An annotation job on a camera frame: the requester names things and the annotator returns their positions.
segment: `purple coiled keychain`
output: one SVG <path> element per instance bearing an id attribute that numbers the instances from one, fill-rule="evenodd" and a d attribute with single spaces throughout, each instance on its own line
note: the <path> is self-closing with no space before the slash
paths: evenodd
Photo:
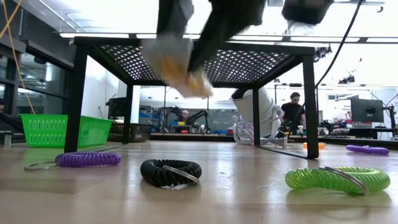
<path id="1" fill-rule="evenodd" d="M 60 167 L 89 167 L 89 166 L 115 166 L 121 161 L 119 154 L 115 152 L 70 152 L 59 154 L 55 162 L 38 162 L 25 166 L 26 171 L 44 170 L 57 166 Z M 47 167 L 33 168 L 43 164 L 53 164 Z"/>
<path id="2" fill-rule="evenodd" d="M 366 154 L 388 155 L 390 151 L 385 147 L 369 147 L 369 146 L 354 146 L 348 145 L 346 149 L 351 152 L 363 152 Z"/>

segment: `ceiling light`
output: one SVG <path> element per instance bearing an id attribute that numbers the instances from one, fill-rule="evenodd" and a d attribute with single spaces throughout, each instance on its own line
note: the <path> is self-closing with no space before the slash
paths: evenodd
<path id="1" fill-rule="evenodd" d="M 136 34 L 138 39 L 154 39 L 156 34 Z"/>
<path id="2" fill-rule="evenodd" d="M 108 38 L 129 38 L 129 34 L 105 34 L 105 33 L 60 33 L 63 38 L 75 37 L 108 37 Z"/>
<path id="3" fill-rule="evenodd" d="M 189 39 L 199 39 L 200 35 L 199 34 L 185 34 L 184 38 L 189 38 Z"/>
<path id="4" fill-rule="evenodd" d="M 398 37 L 386 37 L 386 38 L 368 38 L 366 42 L 382 42 L 382 43 L 398 43 Z"/>
<path id="5" fill-rule="evenodd" d="M 292 37 L 291 42 L 341 42 L 342 37 Z M 358 42 L 359 37 L 347 37 L 345 42 Z"/>
<path id="6" fill-rule="evenodd" d="M 236 35 L 231 40 L 261 40 L 261 41 L 281 41 L 281 36 L 258 36 L 258 35 Z"/>

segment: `black shirt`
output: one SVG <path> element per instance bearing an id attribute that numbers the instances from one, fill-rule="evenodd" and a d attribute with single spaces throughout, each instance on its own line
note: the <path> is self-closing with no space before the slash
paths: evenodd
<path id="1" fill-rule="evenodd" d="M 285 122 L 289 122 L 289 121 L 293 122 L 293 120 L 294 120 L 296 114 L 299 112 L 300 108 L 301 108 L 301 105 L 298 105 L 298 104 L 295 105 L 293 103 L 285 103 L 284 105 L 282 105 L 281 109 L 282 109 L 282 111 L 285 112 L 285 117 L 284 117 Z M 305 110 L 303 108 L 300 115 L 304 114 L 304 113 L 305 113 Z M 300 125 L 300 124 L 301 124 L 301 116 L 299 116 L 297 118 L 296 126 Z"/>

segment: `perforated metal tabletop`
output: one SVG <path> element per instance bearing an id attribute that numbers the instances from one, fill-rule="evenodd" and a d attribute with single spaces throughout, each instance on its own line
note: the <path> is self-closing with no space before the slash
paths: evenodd
<path id="1" fill-rule="evenodd" d="M 89 55 L 111 63 L 108 67 L 117 67 L 117 71 L 112 69 L 110 72 L 125 82 L 134 85 L 165 85 L 142 57 L 140 40 L 119 40 L 123 42 L 82 37 L 76 38 L 75 44 L 91 44 L 96 50 Z M 314 52 L 312 47 L 225 43 L 203 66 L 216 88 L 251 88 L 253 85 L 265 85 L 300 64 L 302 61 L 297 55 Z"/>

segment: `green coiled keychain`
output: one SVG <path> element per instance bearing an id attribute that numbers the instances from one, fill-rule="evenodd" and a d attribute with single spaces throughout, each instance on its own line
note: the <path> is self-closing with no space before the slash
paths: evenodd
<path id="1" fill-rule="evenodd" d="M 390 177 L 385 172 L 357 167 L 297 169 L 288 172 L 285 181 L 292 189 L 323 188 L 365 195 L 390 185 Z"/>

